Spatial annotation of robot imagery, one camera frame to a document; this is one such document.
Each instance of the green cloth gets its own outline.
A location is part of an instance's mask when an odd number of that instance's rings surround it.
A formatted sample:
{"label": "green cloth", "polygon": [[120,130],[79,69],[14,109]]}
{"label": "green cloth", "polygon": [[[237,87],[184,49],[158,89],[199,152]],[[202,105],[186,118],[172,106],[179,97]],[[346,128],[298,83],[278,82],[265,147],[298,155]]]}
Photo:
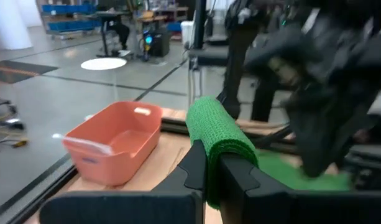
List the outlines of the green cloth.
{"label": "green cloth", "polygon": [[257,151],[220,102],[214,98],[206,96],[196,100],[188,110],[186,125],[191,142],[202,140],[206,150],[208,157],[206,198],[213,208],[219,208],[215,173],[218,156],[223,152],[234,152],[244,156],[262,171],[293,189],[349,189],[346,175],[322,175],[312,180],[302,176],[298,168],[283,161],[279,154]]}

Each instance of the black pole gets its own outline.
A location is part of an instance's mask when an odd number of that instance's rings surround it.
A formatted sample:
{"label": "black pole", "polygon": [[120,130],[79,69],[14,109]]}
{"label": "black pole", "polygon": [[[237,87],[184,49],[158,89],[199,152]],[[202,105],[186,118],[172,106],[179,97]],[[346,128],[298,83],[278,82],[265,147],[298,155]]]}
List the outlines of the black pole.
{"label": "black pole", "polygon": [[202,49],[204,43],[204,23],[207,0],[196,0],[196,18],[195,18],[195,42],[194,49]]}

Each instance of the white pillar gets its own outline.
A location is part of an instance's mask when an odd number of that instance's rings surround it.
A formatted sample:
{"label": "white pillar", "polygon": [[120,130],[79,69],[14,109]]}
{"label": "white pillar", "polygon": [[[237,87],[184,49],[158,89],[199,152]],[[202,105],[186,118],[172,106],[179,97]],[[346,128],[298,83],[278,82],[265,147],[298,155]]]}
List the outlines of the white pillar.
{"label": "white pillar", "polygon": [[15,0],[0,0],[0,43],[2,49],[32,47],[29,32]]}

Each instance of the gray floor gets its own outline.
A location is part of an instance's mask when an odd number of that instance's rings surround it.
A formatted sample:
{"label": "gray floor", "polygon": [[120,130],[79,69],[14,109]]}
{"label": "gray floor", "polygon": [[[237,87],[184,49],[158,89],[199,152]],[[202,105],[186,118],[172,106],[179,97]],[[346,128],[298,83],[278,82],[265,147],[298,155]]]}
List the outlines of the gray floor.
{"label": "gray floor", "polygon": [[[126,66],[108,72],[83,70],[81,62],[95,58],[101,46],[98,35],[68,41],[52,41],[43,30],[30,30],[34,48],[0,52],[0,60],[36,63],[59,67],[58,70],[16,83],[0,84],[0,97],[15,102],[21,119],[27,125],[28,146],[18,149],[0,146],[0,205],[34,180],[43,171],[66,154],[59,141],[51,138],[54,133],[66,133],[80,124],[84,117],[103,109],[114,101],[111,86],[114,75],[120,100],[134,100],[153,86],[181,62],[182,47],[173,43],[165,57],[166,65],[156,66],[130,61]],[[223,69],[206,68],[204,95],[217,95],[222,88]],[[249,119],[254,95],[252,78],[244,78],[239,98],[242,119]],[[288,93],[279,92],[278,102]],[[186,110],[187,69],[182,66],[174,71],[141,101],[162,107]],[[270,122],[283,123],[285,115],[272,110]]]}

